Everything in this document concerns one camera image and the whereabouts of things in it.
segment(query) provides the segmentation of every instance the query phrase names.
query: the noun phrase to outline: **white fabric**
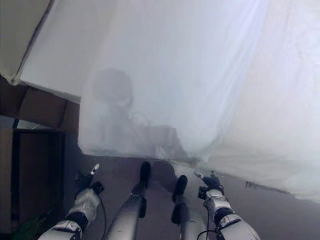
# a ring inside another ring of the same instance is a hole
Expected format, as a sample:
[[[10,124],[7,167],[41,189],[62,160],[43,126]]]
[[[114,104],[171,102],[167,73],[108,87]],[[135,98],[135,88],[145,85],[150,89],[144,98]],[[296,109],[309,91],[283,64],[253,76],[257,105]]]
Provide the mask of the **white fabric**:
[[[207,160],[225,131],[265,0],[118,1],[80,105],[85,154]]]
[[[55,0],[21,80],[79,103],[116,1]]]
[[[270,1],[235,116],[206,167],[320,203],[320,1]]]
[[[21,78],[83,95],[86,154],[208,160],[196,163],[320,203],[319,11],[318,0],[57,1]]]

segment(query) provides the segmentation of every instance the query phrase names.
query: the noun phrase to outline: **white robotic limb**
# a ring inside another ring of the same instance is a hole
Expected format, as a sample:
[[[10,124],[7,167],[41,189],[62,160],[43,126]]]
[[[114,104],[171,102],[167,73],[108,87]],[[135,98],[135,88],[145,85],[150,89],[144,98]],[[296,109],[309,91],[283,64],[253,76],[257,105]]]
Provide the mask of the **white robotic limb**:
[[[96,218],[100,204],[100,194],[104,188],[99,182],[91,185],[93,176],[98,170],[97,164],[87,176],[76,180],[78,193],[74,206],[63,221],[46,231],[39,240],[80,240],[86,227]]]
[[[183,196],[188,179],[184,175],[180,176],[172,196],[175,207],[171,217],[173,223],[180,225],[180,239],[207,240],[206,233],[216,232],[217,240],[260,240],[256,231],[233,211],[214,173],[211,177],[199,172],[194,174],[207,185],[199,188],[198,197],[205,200],[209,222],[206,225],[197,211],[188,205]],[[212,225],[211,222],[215,223],[215,230],[207,229]]]

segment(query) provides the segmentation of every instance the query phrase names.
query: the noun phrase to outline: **wire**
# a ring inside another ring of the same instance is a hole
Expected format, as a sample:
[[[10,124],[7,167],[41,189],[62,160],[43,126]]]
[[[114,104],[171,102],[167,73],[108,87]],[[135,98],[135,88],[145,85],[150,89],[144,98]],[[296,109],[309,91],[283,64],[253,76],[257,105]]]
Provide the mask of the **wire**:
[[[202,234],[204,234],[204,233],[206,233],[206,235],[208,236],[208,233],[209,233],[209,232],[216,233],[215,230],[205,230],[205,231],[202,231],[202,232],[199,233],[199,235],[198,235],[198,237],[196,238],[196,240],[199,240],[199,239],[200,239],[200,236],[201,236]]]
[[[207,210],[207,212],[208,212],[208,219],[207,219],[207,221],[206,221],[206,237],[205,237],[205,240],[208,240],[208,234],[209,234],[209,209]]]
[[[207,222],[206,222],[206,230],[205,231],[202,231],[199,233],[198,237],[196,238],[196,240],[199,240],[200,239],[200,236],[204,233],[206,233],[206,237],[205,237],[205,240],[208,240],[208,234],[209,232],[216,232],[215,230],[209,230],[209,211],[208,211],[208,218],[207,218]]]
[[[103,230],[103,235],[101,240],[105,240],[106,234],[107,234],[107,214],[106,214],[106,209],[105,209],[105,205],[104,202],[102,201],[101,197],[99,194],[97,194],[97,196],[100,199],[100,203],[101,203],[101,207],[102,207],[102,211],[103,211],[103,216],[104,216],[104,230]]]

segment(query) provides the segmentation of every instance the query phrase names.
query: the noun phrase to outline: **metal leg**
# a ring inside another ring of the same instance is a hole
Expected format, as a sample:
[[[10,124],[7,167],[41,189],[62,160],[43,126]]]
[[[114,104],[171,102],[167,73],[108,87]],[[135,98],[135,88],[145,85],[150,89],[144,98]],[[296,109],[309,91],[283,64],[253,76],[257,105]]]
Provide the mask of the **metal leg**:
[[[119,212],[106,235],[106,240],[135,240],[138,218],[145,207],[146,183],[139,182],[134,186],[128,200],[121,206]]]
[[[177,195],[176,200],[176,204],[180,205],[180,239],[196,240],[199,233],[207,229],[206,223],[198,211],[186,204],[186,198],[183,195]],[[202,234],[199,239],[205,240],[206,234]]]

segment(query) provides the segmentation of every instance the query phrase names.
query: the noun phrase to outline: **gray floor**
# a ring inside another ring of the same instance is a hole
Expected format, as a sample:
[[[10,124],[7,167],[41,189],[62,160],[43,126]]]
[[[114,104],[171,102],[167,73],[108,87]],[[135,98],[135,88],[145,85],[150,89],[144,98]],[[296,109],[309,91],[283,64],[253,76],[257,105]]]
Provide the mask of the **gray floor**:
[[[121,204],[128,198],[132,187],[139,178],[141,159],[94,157],[81,154],[75,135],[67,134],[65,144],[64,168],[64,207],[73,205],[74,178],[78,171],[88,172],[95,163],[100,169],[95,179],[103,183],[105,190],[101,194],[106,213],[107,224]],[[178,240],[179,228],[171,223],[174,204],[171,192],[176,176],[188,177],[185,195],[192,206],[206,217],[203,200],[198,199],[200,179],[193,175],[194,169],[170,165],[163,161],[150,161],[152,177],[146,193],[146,217],[140,219],[137,240]],[[259,233],[262,240],[318,240],[320,239],[320,205],[295,199],[289,194],[277,191],[246,188],[246,182],[221,176],[225,193],[234,208]],[[88,227],[85,240],[99,240],[103,234],[104,221],[99,208],[96,220]]]

